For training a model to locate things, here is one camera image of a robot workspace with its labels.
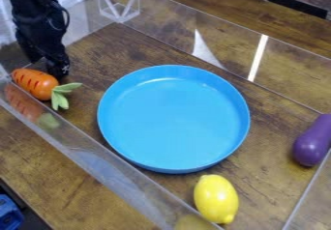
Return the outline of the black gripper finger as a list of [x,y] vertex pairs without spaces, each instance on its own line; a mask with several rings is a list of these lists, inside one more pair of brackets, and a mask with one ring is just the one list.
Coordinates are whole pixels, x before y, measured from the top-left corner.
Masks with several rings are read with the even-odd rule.
[[47,72],[56,79],[63,79],[70,72],[70,60],[68,57],[60,57],[59,59],[48,58],[47,62]]
[[21,43],[20,48],[31,63],[36,63],[40,59],[44,58],[43,53],[31,43]]

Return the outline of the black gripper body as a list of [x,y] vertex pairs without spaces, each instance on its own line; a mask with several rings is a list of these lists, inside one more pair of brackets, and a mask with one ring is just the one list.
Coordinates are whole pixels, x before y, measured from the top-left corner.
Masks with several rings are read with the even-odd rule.
[[67,56],[62,43],[67,29],[62,13],[50,13],[34,18],[16,16],[13,21],[19,46],[21,43],[31,43],[47,59]]

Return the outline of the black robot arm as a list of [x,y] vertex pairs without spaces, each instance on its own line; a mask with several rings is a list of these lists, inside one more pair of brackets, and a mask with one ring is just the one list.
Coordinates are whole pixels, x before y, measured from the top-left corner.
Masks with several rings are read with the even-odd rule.
[[31,63],[46,59],[48,74],[62,79],[70,59],[62,43],[70,24],[68,11],[56,0],[9,0],[19,46]]

